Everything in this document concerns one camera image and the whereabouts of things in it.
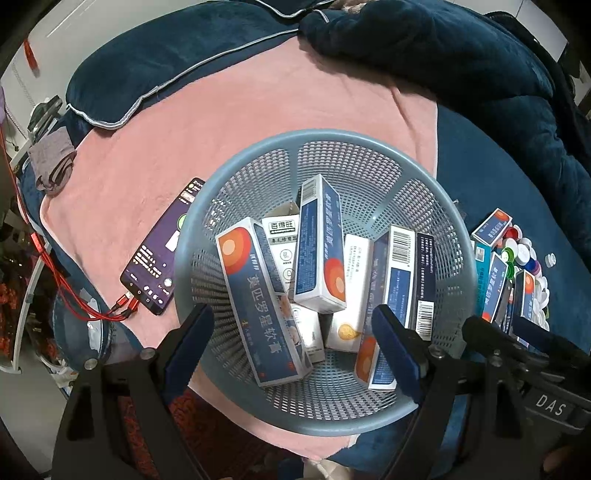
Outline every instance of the screw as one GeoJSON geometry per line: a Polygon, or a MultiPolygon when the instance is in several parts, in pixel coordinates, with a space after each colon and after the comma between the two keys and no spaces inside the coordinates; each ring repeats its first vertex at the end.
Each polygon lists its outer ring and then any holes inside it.
{"type": "Polygon", "coordinates": [[[500,367],[503,364],[503,359],[500,356],[493,355],[489,358],[489,362],[493,367],[500,367]]]}
{"type": "Polygon", "coordinates": [[[86,362],[84,362],[84,368],[86,370],[92,370],[99,364],[99,361],[96,358],[89,358],[86,362]]]}
{"type": "Polygon", "coordinates": [[[443,348],[433,344],[429,345],[429,353],[438,359],[442,359],[445,356],[445,351],[443,348]]]}
{"type": "Polygon", "coordinates": [[[139,357],[142,360],[150,360],[156,355],[156,350],[152,347],[144,348],[140,353],[139,357]]]}

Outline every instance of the white box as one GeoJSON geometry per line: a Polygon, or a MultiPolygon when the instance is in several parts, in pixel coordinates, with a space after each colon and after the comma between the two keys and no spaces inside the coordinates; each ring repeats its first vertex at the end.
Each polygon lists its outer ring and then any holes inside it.
{"type": "Polygon", "coordinates": [[[303,183],[294,301],[319,313],[347,306],[340,197],[316,175],[303,183]]]}
{"type": "MultiPolygon", "coordinates": [[[[290,300],[294,294],[294,256],[296,254],[299,215],[263,218],[262,225],[269,241],[273,260],[290,300]]],[[[295,322],[312,363],[325,359],[318,313],[292,303],[295,322]]]]}
{"type": "Polygon", "coordinates": [[[398,226],[374,242],[371,282],[361,345],[354,375],[370,390],[394,390],[396,379],[380,352],[371,326],[376,306],[385,303],[405,328],[409,327],[413,305],[416,255],[415,232],[398,226]]]}
{"type": "Polygon", "coordinates": [[[216,235],[246,355],[261,387],[301,380],[312,364],[262,225],[250,217],[216,235]]]}
{"type": "Polygon", "coordinates": [[[341,352],[359,350],[365,324],[374,243],[350,233],[345,235],[345,289],[347,308],[333,314],[326,348],[341,352]]]}

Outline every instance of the blue round basket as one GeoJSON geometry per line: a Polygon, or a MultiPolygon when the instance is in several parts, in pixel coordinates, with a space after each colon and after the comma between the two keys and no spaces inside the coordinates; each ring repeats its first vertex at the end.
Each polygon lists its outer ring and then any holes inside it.
{"type": "Polygon", "coordinates": [[[181,321],[195,303],[212,306],[215,331],[200,364],[228,399],[279,428],[339,436],[392,423],[416,405],[398,390],[368,391],[353,377],[355,355],[331,350],[302,381],[257,386],[215,244],[216,234],[244,217],[261,219],[295,200],[302,182],[318,173],[341,196],[345,233],[377,239],[394,224],[435,237],[433,343],[459,357],[465,346],[462,324],[473,313],[476,298],[476,267],[466,227],[425,169],[394,148],[352,132],[289,132],[259,142],[221,166],[184,222],[174,260],[175,299],[181,321]]]}

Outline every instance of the pink blanket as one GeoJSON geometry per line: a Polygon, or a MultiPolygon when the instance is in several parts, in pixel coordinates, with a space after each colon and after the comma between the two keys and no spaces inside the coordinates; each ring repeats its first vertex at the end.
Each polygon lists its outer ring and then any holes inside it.
{"type": "MultiPolygon", "coordinates": [[[[207,180],[228,158],[264,138],[304,128],[360,132],[405,152],[434,174],[437,106],[389,75],[316,54],[292,38],[193,82],[120,130],[94,129],[77,149],[72,177],[46,197],[41,220],[108,305],[125,291],[119,276],[175,196],[193,177],[207,180]]],[[[178,326],[174,301],[125,324],[144,346],[178,326]]],[[[190,386],[263,440],[313,459],[355,441],[286,432],[246,414],[197,369],[190,386]]]]}

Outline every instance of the smartphone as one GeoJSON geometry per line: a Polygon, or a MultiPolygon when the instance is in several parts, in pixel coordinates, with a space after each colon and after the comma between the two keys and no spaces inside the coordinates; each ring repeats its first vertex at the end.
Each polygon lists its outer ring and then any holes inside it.
{"type": "Polygon", "coordinates": [[[193,179],[174,199],[121,274],[121,283],[154,315],[162,315],[174,293],[174,251],[189,207],[203,188],[193,179]]]}

